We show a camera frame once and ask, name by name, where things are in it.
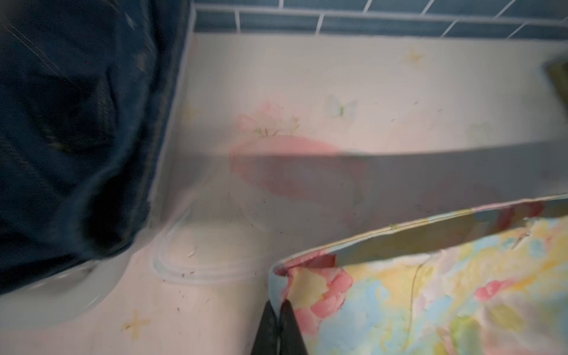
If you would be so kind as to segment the floral pastel skirt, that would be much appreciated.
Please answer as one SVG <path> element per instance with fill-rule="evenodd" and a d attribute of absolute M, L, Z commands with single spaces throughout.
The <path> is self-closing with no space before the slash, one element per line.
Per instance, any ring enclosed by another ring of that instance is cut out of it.
<path fill-rule="evenodd" d="M 310 354 L 565 354 L 567 197 L 357 235 L 274 264 Z"/>

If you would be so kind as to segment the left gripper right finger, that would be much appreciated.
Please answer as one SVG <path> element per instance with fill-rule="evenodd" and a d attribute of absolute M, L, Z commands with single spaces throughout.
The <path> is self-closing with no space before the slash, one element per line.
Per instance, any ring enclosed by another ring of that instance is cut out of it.
<path fill-rule="evenodd" d="M 280 309 L 280 351 L 279 355 L 307 355 L 299 324 L 294 309 L 286 300 Z"/>

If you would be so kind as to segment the olive green skirt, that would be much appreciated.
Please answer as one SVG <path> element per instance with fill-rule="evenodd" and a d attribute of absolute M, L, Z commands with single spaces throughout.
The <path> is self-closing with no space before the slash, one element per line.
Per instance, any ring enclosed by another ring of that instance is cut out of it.
<path fill-rule="evenodd" d="M 544 64 L 544 72 L 565 109 L 568 107 L 567 66 L 567 55 L 557 57 Z"/>

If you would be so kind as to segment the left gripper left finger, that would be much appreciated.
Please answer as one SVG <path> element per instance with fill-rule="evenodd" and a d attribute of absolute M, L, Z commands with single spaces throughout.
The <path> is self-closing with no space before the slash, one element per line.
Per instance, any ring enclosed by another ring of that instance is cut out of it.
<path fill-rule="evenodd" d="M 251 348 L 251 355 L 279 354 L 280 324 L 269 301 L 266 302 L 257 334 Z"/>

